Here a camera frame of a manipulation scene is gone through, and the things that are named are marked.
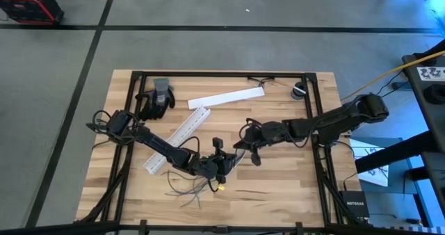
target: red case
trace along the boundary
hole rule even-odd
[[[64,14],[55,0],[0,0],[0,8],[20,23],[58,24]]]

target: wooden tabletop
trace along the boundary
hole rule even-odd
[[[105,111],[112,113],[116,109],[124,108],[131,72],[114,71],[106,97]],[[341,103],[334,74],[319,72],[317,77],[323,110],[326,112],[339,107]],[[257,86],[256,82],[247,81],[243,77],[169,79],[170,85],[175,88],[175,108],[169,108],[162,120],[149,120],[146,124],[162,138],[172,135],[193,112],[188,109],[189,99]],[[290,95],[292,86],[298,80],[276,78],[275,81],[266,83],[264,97],[209,107],[210,116],[193,134],[201,140],[202,155],[214,153],[211,142],[213,137],[224,140],[223,150],[234,152],[232,146],[239,141],[238,131],[245,124],[246,118],[254,118],[260,122],[307,118],[304,101],[296,101]],[[150,88],[153,88],[153,77],[148,79],[145,86],[146,90]],[[312,108],[316,115],[314,102]],[[98,135],[96,143],[105,140],[106,136]],[[349,143],[347,138],[341,140]],[[196,149],[195,146],[193,141],[186,145],[191,149]],[[106,143],[92,152],[76,219],[86,216],[105,192],[114,150],[114,144]],[[262,160],[259,167],[252,164],[250,153],[246,152],[242,162],[227,177],[225,190],[217,193],[207,191],[200,196],[201,208],[196,200],[181,207],[191,200],[191,195],[166,195],[171,193],[171,188],[167,176],[161,173],[168,170],[179,171],[173,169],[170,164],[165,164],[155,175],[149,174],[143,164],[153,153],[152,149],[141,144],[134,147],[122,224],[137,225],[141,219],[146,219],[150,225],[294,227],[295,222],[302,222],[304,227],[324,226],[310,142],[303,149],[296,149],[291,143],[265,147],[259,151]],[[332,148],[332,159],[337,184],[342,189],[343,180],[356,173],[353,155],[345,145],[336,145]],[[182,190],[191,188],[191,182],[181,177],[170,175],[170,179],[174,187]],[[348,190],[360,189],[357,176],[348,179],[346,183]],[[112,213],[115,210],[115,202],[116,197],[112,201]]]

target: yellow object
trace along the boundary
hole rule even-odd
[[[392,70],[389,70],[388,72],[385,72],[384,74],[380,75],[378,78],[372,80],[371,82],[369,82],[369,83],[367,83],[366,85],[364,85],[364,86],[362,86],[361,88],[359,88],[359,90],[356,90],[355,92],[349,94],[348,96],[344,97],[344,98],[341,99],[341,100],[343,101],[343,100],[345,100],[345,99],[347,99],[347,98],[349,98],[349,97],[351,97],[351,96],[357,94],[359,91],[361,91],[361,90],[367,88],[368,86],[374,84],[375,82],[379,81],[380,79],[384,78],[384,77],[387,76],[387,75],[390,75],[390,74],[393,73],[393,72],[400,71],[400,70],[405,69],[406,67],[410,67],[410,66],[412,66],[412,65],[417,65],[417,64],[419,64],[419,63],[422,63],[422,62],[425,61],[425,60],[429,60],[429,59],[431,59],[431,58],[436,58],[436,57],[441,56],[441,55],[445,55],[445,51],[440,51],[440,52],[438,52],[438,53],[436,53],[436,54],[432,54],[432,55],[426,56],[425,58],[421,58],[421,59],[412,61],[412,62],[410,62],[410,63],[408,63],[408,64],[404,64],[404,65],[401,65],[401,66],[399,66],[399,67],[396,67],[396,68],[394,68],[394,69],[392,69]]]

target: white paper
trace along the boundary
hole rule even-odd
[[[360,159],[368,154],[372,154],[373,152],[380,151],[383,149],[382,147],[378,147],[376,145],[370,145],[368,143],[359,142],[353,139],[350,139],[350,146],[354,150],[355,159]],[[388,175],[389,175],[389,166],[382,166],[380,169],[376,168],[373,170],[369,170],[367,172],[362,172],[359,174],[359,179],[377,184],[379,186],[388,186]]]
[[[236,92],[224,93],[210,97],[199,99],[191,99],[188,101],[188,108],[195,109],[202,106],[216,106],[227,102],[234,102],[243,99],[251,99],[253,97],[264,96],[264,90],[261,86]]]
[[[445,67],[418,67],[417,72],[423,81],[445,81]]]

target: concrete floor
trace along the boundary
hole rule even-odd
[[[74,25],[97,24],[106,3],[57,1],[63,24]],[[106,24],[436,27],[423,0],[114,0]],[[7,127],[0,131],[0,229],[26,222],[94,34],[0,29],[0,124]],[[115,69],[330,71],[345,96],[400,65],[402,55],[441,39],[417,33],[104,31],[38,224],[74,218],[95,138],[85,123],[104,105]],[[409,138],[425,128],[412,93],[385,100],[397,114],[360,128],[358,136]],[[412,111],[403,110],[407,104]],[[418,128],[392,129],[403,114]]]

